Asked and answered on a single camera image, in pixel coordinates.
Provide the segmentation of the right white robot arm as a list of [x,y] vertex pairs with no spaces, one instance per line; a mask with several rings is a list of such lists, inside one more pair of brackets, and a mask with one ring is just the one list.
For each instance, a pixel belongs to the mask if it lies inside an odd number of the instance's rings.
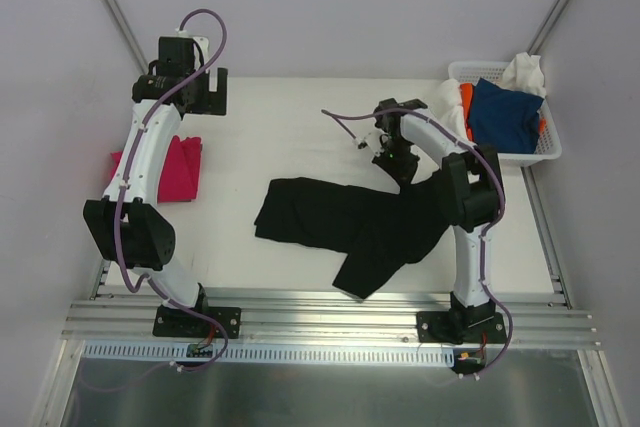
[[373,163],[399,186],[409,185],[417,171],[413,146],[438,166],[430,179],[435,182],[436,204],[453,226],[456,249],[447,328],[456,340],[470,341],[496,311],[496,302],[488,294],[489,230],[501,219],[505,206],[497,153],[445,127],[418,99],[383,100],[374,118],[380,133]]

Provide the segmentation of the black t shirt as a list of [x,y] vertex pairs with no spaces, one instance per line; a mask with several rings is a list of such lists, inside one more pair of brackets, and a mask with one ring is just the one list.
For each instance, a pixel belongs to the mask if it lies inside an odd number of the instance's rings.
[[422,261],[450,227],[428,179],[397,193],[309,178],[274,179],[255,236],[346,255],[332,285],[365,300]]

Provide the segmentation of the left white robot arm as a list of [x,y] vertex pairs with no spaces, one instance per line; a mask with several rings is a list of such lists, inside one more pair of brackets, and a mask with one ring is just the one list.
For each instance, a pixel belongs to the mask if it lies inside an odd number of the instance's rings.
[[98,200],[86,201],[83,218],[106,261],[115,262],[131,292],[149,283],[188,335],[210,322],[201,285],[175,256],[174,227],[158,211],[161,174],[183,118],[225,115],[228,71],[210,69],[217,56],[208,38],[180,30],[158,42],[158,57],[132,87],[131,128],[112,180]]

